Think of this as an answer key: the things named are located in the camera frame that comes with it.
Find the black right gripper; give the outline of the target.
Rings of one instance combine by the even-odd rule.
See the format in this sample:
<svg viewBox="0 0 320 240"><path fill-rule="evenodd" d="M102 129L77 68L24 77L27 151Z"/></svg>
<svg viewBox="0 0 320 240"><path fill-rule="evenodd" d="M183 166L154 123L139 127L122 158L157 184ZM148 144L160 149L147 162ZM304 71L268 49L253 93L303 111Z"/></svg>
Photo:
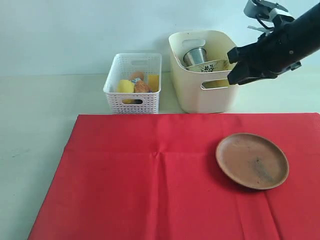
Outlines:
<svg viewBox="0 0 320 240"><path fill-rule="evenodd" d="M256 44L233 47L227 53L230 64L237 63L227 75L230 85L245 85L301 67L302 27L296 23L281 23Z"/></svg>

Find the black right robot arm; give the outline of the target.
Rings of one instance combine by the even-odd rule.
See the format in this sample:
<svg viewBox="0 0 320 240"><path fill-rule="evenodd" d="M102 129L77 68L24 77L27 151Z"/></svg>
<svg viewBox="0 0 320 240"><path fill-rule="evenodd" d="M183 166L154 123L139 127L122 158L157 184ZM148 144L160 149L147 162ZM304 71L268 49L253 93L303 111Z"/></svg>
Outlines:
<svg viewBox="0 0 320 240"><path fill-rule="evenodd" d="M257 42L234 47L228 61L234 68L228 74L230 85L245 85L301 67L301 60L320 49L320 6L316 4L298 18L278 3L249 0L244 14L256 19L262 32Z"/></svg>

